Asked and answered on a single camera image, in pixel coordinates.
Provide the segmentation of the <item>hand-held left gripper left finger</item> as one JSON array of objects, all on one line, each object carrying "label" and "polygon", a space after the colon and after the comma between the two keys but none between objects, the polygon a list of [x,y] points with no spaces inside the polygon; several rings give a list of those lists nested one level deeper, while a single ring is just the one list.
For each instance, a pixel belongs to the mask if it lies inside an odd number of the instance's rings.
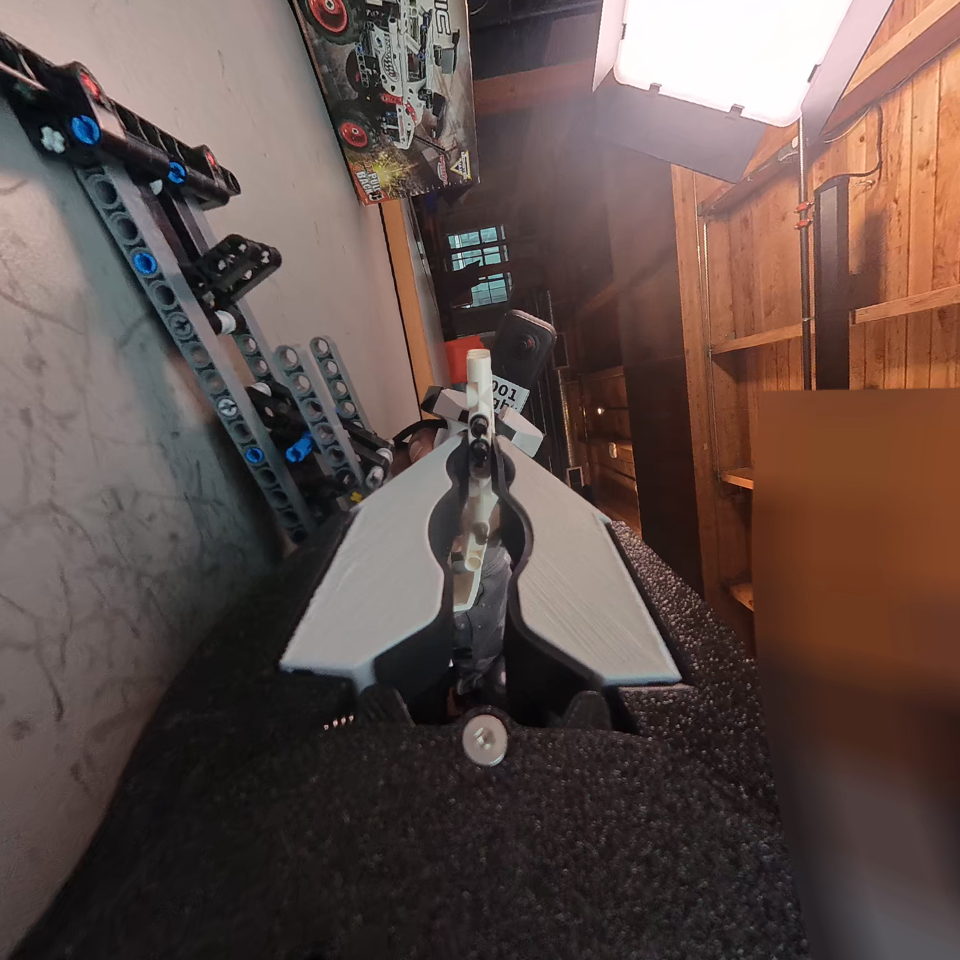
[{"label": "hand-held left gripper left finger", "polygon": [[460,437],[366,499],[351,519],[279,662],[289,673],[373,686],[413,720],[450,721],[450,553],[460,536]]}]

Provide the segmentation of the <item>partly built toy truck chassis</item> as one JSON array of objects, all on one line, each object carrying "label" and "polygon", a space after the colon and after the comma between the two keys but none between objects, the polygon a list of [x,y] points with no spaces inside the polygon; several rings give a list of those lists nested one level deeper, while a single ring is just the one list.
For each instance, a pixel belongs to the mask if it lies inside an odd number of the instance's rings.
[{"label": "partly built toy truck chassis", "polygon": [[394,443],[371,429],[336,343],[271,348],[245,307],[280,251],[210,238],[204,213],[240,195],[234,173],[114,100],[78,61],[54,64],[2,33],[1,70],[30,142],[71,167],[289,541],[376,492]]}]

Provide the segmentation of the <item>bright studio light panel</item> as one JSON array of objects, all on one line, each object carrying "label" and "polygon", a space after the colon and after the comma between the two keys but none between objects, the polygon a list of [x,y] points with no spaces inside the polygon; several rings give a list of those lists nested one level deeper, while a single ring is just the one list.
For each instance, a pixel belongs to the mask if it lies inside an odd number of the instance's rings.
[{"label": "bright studio light panel", "polygon": [[768,129],[822,140],[890,1],[605,1],[595,131],[740,181]]}]

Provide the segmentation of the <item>wood edged side desk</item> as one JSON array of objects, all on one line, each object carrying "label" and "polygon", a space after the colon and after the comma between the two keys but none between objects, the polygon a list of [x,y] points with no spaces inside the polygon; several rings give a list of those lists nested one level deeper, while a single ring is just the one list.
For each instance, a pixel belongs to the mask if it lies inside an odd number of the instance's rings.
[{"label": "wood edged side desk", "polygon": [[380,204],[415,396],[451,385],[450,366],[433,278],[415,211],[408,198]]}]

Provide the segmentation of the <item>window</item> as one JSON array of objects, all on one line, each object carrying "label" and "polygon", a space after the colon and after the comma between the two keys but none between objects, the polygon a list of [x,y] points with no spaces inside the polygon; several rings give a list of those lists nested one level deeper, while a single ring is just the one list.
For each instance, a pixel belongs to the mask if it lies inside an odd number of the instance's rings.
[{"label": "window", "polygon": [[444,237],[443,290],[453,309],[505,306],[513,293],[509,246],[503,224]]}]

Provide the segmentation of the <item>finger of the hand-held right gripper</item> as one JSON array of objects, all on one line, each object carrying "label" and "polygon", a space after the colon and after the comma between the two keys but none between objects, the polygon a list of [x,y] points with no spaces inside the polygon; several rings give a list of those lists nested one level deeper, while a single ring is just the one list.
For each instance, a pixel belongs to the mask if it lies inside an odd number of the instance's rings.
[{"label": "finger of the hand-held right gripper", "polygon": [[545,439],[544,432],[517,410],[501,410],[495,414],[495,434],[530,458],[536,457]]},{"label": "finger of the hand-held right gripper", "polygon": [[445,428],[459,433],[468,429],[469,404],[466,390],[429,387],[419,403],[424,414],[423,428]]}]

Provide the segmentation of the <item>toy truck set box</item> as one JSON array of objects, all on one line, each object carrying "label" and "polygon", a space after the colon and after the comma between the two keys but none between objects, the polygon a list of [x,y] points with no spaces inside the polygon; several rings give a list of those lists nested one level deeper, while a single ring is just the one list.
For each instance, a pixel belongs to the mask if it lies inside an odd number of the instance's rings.
[{"label": "toy truck set box", "polygon": [[479,183],[465,1],[290,1],[361,204]]}]

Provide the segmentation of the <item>white beam brick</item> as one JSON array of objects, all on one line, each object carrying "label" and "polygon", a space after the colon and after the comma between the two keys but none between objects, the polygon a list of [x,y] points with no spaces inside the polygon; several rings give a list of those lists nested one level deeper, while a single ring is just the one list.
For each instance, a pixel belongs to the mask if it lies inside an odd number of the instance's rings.
[{"label": "white beam brick", "polygon": [[474,466],[470,451],[474,437],[467,424],[467,429],[463,431],[466,447],[466,487],[461,533],[454,538],[449,558],[453,573],[453,610],[456,614],[474,605],[492,536],[491,517],[498,503],[492,478],[496,424],[490,352],[486,349],[470,350],[466,355],[465,368],[468,422],[476,414],[489,418],[490,429],[486,439],[490,443],[490,456],[482,467]]}]

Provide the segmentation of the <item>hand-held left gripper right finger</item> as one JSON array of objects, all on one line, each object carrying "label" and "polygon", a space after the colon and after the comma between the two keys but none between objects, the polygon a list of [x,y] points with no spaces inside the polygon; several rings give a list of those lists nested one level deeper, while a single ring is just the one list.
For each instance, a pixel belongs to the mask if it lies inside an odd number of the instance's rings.
[{"label": "hand-held left gripper right finger", "polygon": [[506,697],[520,724],[558,724],[583,693],[614,719],[621,690],[683,683],[612,522],[522,452],[498,439],[493,488],[510,557],[503,641]]}]

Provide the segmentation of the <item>wooden wall shelf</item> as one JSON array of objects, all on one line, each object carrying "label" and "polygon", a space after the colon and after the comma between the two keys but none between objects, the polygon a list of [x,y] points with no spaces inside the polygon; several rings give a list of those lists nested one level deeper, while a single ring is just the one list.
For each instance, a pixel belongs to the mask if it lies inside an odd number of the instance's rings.
[{"label": "wooden wall shelf", "polygon": [[[894,300],[885,301],[880,304],[860,307],[848,316],[848,330],[863,330],[863,325],[870,323],[891,321],[902,328],[902,339],[907,340],[908,318],[919,315],[921,318],[930,319],[930,321],[939,320],[941,314],[946,311],[948,318],[958,319],[959,304],[959,286],[958,284],[945,286],[932,291],[925,291],[917,294],[909,294]],[[779,343],[799,342],[802,334],[802,325],[794,323],[769,329],[766,331],[751,333],[743,337],[729,337],[725,341],[713,344],[707,343],[705,346],[705,358],[707,363],[711,363],[721,354],[731,354],[735,352],[747,351],[769,347]],[[896,373],[894,369],[884,369],[884,379],[889,382],[867,383],[867,376],[862,376],[862,382],[854,384],[856,388],[880,390],[880,389],[922,389],[924,386],[917,382],[913,385],[907,384],[908,376],[906,374],[906,364],[903,364],[901,373]],[[725,466],[718,462],[716,454],[718,447],[717,441],[712,439],[710,443],[703,446],[703,451],[710,455],[708,464],[713,483],[726,484],[738,490],[751,491],[754,488],[754,468],[749,464],[740,464]],[[737,575],[732,580],[721,580],[720,588],[732,600],[740,604],[744,609],[752,613],[754,611],[754,592],[753,586],[749,581],[750,575]]]}]

